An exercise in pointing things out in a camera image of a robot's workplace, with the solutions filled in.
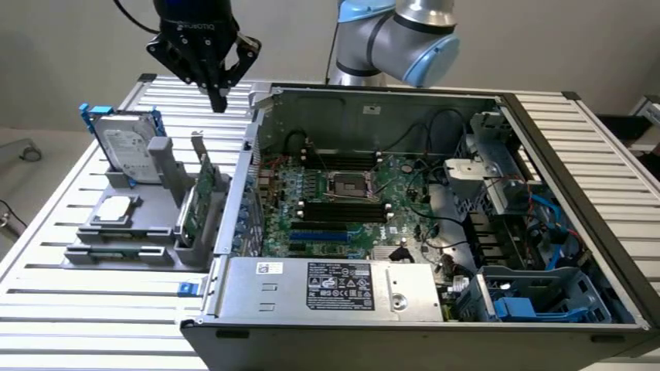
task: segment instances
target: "motherboard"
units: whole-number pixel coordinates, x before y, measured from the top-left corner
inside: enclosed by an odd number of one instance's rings
[[[261,172],[265,257],[374,258],[422,241],[434,223],[425,162],[406,156],[274,158]]]

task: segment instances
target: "ram slot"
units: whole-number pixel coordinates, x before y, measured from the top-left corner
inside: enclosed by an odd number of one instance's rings
[[[306,222],[386,223],[385,204],[379,203],[306,203]]]
[[[313,170],[351,170],[369,172],[377,167],[374,156],[319,155],[311,154],[303,160],[303,166]]]

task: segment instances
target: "white wall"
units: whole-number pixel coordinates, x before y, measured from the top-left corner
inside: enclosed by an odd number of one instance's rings
[[[657,95],[660,94],[660,58],[658,59],[657,66],[647,76],[646,92]]]
[[[125,0],[150,26],[150,0]],[[265,43],[253,78],[322,80],[335,0],[234,0]],[[658,0],[458,0],[461,59],[442,85],[575,90],[627,111],[660,60]],[[0,126],[82,130],[78,104],[119,104],[142,72],[150,34],[110,0],[0,0]]]

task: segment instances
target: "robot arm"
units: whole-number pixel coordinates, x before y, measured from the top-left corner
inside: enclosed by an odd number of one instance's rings
[[[227,109],[227,94],[249,72],[262,50],[258,39],[245,36],[230,0],[154,0],[161,33],[147,51],[186,82],[207,91],[215,112]],[[239,62],[227,67],[237,44]]]
[[[433,86],[459,54],[454,0],[345,0],[339,8],[337,85],[383,85],[387,73]]]

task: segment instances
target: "black ram slot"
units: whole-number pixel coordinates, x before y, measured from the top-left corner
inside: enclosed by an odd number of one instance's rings
[[[303,165],[314,170],[330,169],[367,172],[377,166],[377,159],[373,156],[311,154]]]
[[[303,219],[318,222],[387,222],[385,205],[370,203],[309,203]]]
[[[293,222],[291,230],[333,230],[346,232],[349,228],[345,223]]]

